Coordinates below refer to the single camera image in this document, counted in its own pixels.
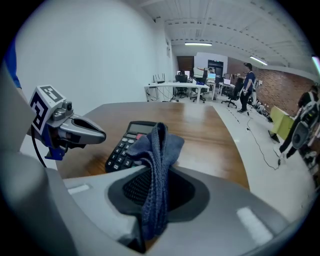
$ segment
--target white wall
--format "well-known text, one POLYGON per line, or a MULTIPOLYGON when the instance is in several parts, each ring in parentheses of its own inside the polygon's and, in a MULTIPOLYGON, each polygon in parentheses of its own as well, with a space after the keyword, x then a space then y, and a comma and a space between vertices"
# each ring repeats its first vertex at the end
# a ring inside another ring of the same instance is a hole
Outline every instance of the white wall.
MULTIPOLYGON (((154 33, 154 21, 134 1, 49 0, 16 38, 22 90, 29 100, 36 86, 52 85, 79 115, 106 103, 146 101, 144 85, 159 69, 154 33)), ((21 151, 36 156, 29 136, 21 151)))
POLYGON ((219 55, 219 54, 214 54, 214 53, 197 52, 196 56, 194 56, 194 67, 207 68, 208 60, 223 62, 223 75, 227 73, 228 57, 219 55))

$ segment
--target wooden table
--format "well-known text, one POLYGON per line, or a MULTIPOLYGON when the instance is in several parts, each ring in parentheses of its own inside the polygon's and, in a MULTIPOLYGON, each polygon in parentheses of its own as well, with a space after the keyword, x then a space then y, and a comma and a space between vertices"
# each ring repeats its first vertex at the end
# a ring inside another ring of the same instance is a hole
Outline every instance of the wooden table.
POLYGON ((185 143, 175 165, 221 177, 249 189, 238 149, 212 106, 175 102, 104 104, 85 115, 106 132, 105 142, 69 149, 57 168, 62 178, 105 173, 105 163, 131 121, 163 122, 185 143))

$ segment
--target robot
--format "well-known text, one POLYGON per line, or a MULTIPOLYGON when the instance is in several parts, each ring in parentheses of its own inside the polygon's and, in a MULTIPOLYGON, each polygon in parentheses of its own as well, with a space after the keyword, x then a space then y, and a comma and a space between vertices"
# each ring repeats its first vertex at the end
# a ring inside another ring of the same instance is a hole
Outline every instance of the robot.
POLYGON ((51 85, 37 86, 29 105, 36 113, 31 127, 32 142, 43 165, 35 144, 35 131, 37 138, 49 148, 45 158, 58 161, 68 149, 84 148, 87 144, 100 144, 106 140, 103 129, 90 119, 74 114, 72 102, 51 85))

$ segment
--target gray floor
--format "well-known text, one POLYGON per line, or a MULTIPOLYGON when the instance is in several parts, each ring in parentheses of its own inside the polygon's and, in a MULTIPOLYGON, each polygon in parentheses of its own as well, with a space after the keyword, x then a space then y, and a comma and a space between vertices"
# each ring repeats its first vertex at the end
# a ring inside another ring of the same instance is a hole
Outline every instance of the gray floor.
MULTIPOLYGON (((211 97, 211 94, 205 95, 205 104, 214 107, 228 128, 241 155, 251 192, 277 209, 288 221, 294 221, 307 208, 315 190, 312 176, 300 154, 296 152, 285 164, 281 164, 279 169, 272 169, 266 164, 264 157, 270 166, 278 166, 278 157, 273 150, 274 145, 278 143, 268 134, 273 124, 249 106, 252 119, 246 113, 238 113, 237 110, 241 108, 239 100, 236 102, 236 109, 234 106, 228 107, 226 103, 221 103, 227 99, 224 95, 214 101, 211 97), (248 121, 264 157, 253 135, 247 130, 248 121)), ((196 104, 188 97, 179 98, 179 101, 196 104)))

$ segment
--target brick wall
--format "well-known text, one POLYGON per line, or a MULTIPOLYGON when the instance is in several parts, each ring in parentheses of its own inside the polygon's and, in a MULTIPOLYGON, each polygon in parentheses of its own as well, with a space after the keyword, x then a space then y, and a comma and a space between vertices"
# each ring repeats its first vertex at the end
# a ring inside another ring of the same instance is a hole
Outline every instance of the brick wall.
MULTIPOLYGON (((228 74, 245 71, 243 61, 228 58, 228 74)), ((289 115, 294 116, 298 110, 297 103, 301 95, 307 92, 315 83, 305 77, 281 71, 253 67, 257 79, 262 80, 262 86, 257 90, 257 98, 268 111, 277 106, 289 115)))

